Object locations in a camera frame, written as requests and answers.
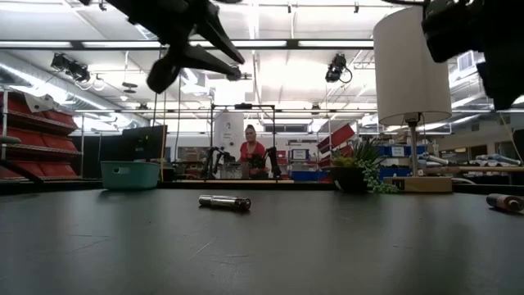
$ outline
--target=desk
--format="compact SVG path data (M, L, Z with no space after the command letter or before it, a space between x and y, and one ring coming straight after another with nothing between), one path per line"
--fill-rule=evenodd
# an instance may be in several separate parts
M213 193L252 210L200 208ZM0 197L0 294L522 295L523 227L460 193Z

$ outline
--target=table lamp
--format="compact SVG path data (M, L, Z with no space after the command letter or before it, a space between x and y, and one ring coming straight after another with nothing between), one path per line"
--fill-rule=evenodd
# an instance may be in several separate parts
M421 22L422 8L411 7L386 16L373 30L378 119L382 125L409 127L413 176L417 125L451 116L448 65L431 59Z

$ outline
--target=woman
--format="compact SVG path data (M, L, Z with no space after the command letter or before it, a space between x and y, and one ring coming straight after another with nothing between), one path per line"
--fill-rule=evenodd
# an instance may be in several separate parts
M256 141L256 131L253 125L246 127L246 142L240 146L240 161L242 162L242 178L268 178L265 163L260 163L265 154L265 147Z

